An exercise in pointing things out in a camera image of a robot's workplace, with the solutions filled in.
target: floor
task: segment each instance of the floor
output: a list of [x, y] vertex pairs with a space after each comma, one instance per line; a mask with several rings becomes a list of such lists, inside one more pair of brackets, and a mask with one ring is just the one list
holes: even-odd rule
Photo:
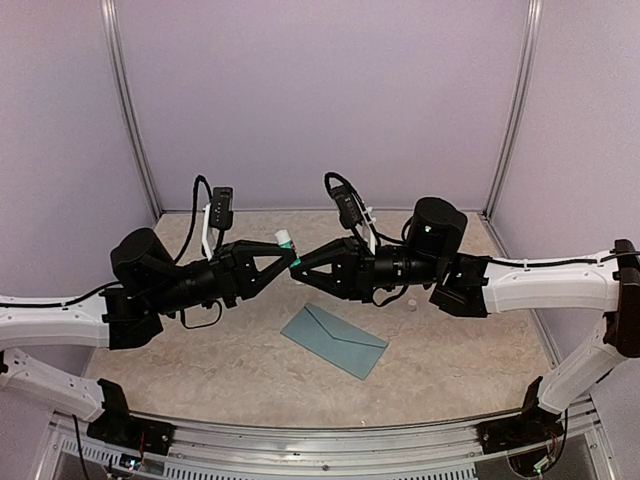
[[[399, 236], [410, 212], [376, 212], [381, 232]], [[156, 227], [172, 255], [189, 216], [164, 215]], [[347, 236], [335, 211], [239, 212], [226, 241], [274, 241], [289, 230], [304, 254]], [[199, 256], [192, 242], [185, 260]], [[477, 215], [461, 251], [495, 255]], [[261, 295], [226, 310], [220, 323], [184, 330], [163, 319], [165, 332], [143, 348], [96, 351], [87, 376], [119, 383], [132, 410], [209, 422], [276, 427], [360, 427], [423, 423], [520, 407], [526, 387], [549, 368], [526, 312], [459, 319], [412, 287], [378, 309], [341, 301], [280, 275]], [[407, 300], [414, 299], [416, 311]], [[280, 334], [305, 303], [318, 305], [389, 342], [365, 381], [334, 367]], [[212, 311], [188, 311], [188, 322]]]

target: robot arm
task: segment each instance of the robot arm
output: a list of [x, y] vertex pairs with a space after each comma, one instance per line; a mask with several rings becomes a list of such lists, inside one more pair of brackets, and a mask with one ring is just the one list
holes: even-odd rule
[[[370, 209], [364, 204], [349, 208], [361, 199], [348, 182], [343, 182], [341, 193], [353, 197], [338, 199], [330, 192], [343, 226], [362, 224], [360, 212]], [[575, 398], [618, 364], [640, 357], [638, 252], [630, 241], [617, 240], [611, 251], [575, 258], [530, 261], [467, 255], [458, 253], [466, 224], [466, 216], [446, 201], [422, 198], [401, 241], [389, 239], [393, 245], [373, 250], [357, 235], [340, 238], [302, 256], [291, 275], [336, 297], [363, 303], [373, 302], [379, 289], [402, 287], [399, 295], [389, 297], [393, 300], [408, 285], [433, 287], [429, 301], [456, 317], [540, 308], [603, 312], [604, 319], [584, 342], [529, 386], [517, 417], [478, 427], [485, 453], [544, 442], [563, 433], [560, 415]], [[330, 273], [319, 270], [326, 266]], [[543, 460], [549, 461], [546, 452], [536, 462]], [[520, 473], [531, 473], [531, 465]]]
[[[203, 248], [208, 246], [204, 239], [211, 229], [231, 227], [231, 195], [230, 188], [214, 189], [215, 206], [206, 208], [210, 218], [203, 227]], [[131, 415], [119, 385], [67, 374], [16, 347], [138, 348], [162, 332], [159, 315], [175, 318], [192, 306], [210, 308], [218, 299], [228, 308], [235, 307], [238, 298], [255, 297], [296, 260], [294, 250], [276, 243], [239, 240], [223, 245], [219, 237], [215, 249], [204, 249], [206, 258], [178, 266], [153, 230], [142, 228], [111, 252], [119, 280], [114, 283], [121, 287], [110, 286], [82, 300], [0, 297], [0, 390], [76, 415], [89, 422], [90, 437], [166, 455], [173, 426]], [[258, 270], [255, 259], [261, 256], [276, 260]]]

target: small cylindrical object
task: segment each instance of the small cylindrical object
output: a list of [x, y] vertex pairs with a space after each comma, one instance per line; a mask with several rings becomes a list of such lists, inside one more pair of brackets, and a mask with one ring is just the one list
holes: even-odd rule
[[[289, 232], [286, 230], [279, 230], [276, 232], [276, 241], [278, 242], [278, 246], [280, 248], [289, 248], [291, 250], [293, 250], [294, 252], [296, 251], [296, 246], [293, 243], [293, 240], [291, 240], [291, 236], [289, 235]], [[300, 259], [297, 257], [296, 255], [296, 259], [294, 260], [294, 262], [289, 265], [289, 268], [291, 267], [295, 267], [296, 265], [300, 264]]]

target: small cap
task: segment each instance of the small cap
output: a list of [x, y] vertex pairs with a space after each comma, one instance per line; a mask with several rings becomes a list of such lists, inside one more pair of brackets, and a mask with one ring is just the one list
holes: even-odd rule
[[291, 241], [291, 237], [286, 230], [279, 230], [276, 232], [276, 240], [278, 241], [278, 245], [284, 245]]

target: white wall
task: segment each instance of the white wall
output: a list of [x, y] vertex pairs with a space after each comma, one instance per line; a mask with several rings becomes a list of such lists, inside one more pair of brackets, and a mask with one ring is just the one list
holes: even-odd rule
[[481, 209], [515, 86], [527, 0], [123, 0], [120, 30], [162, 204], [196, 174], [240, 208]]
[[[97, 1], [2, 3], [0, 292], [83, 293], [109, 251], [151, 223], [120, 114]], [[88, 349], [31, 349], [73, 373]], [[28, 478], [50, 411], [0, 392], [0, 477]]]
[[[640, 3], [545, 2], [533, 77], [495, 223], [517, 257], [640, 246]], [[566, 355], [598, 320], [544, 312]], [[640, 362], [594, 400], [626, 480], [638, 478]]]

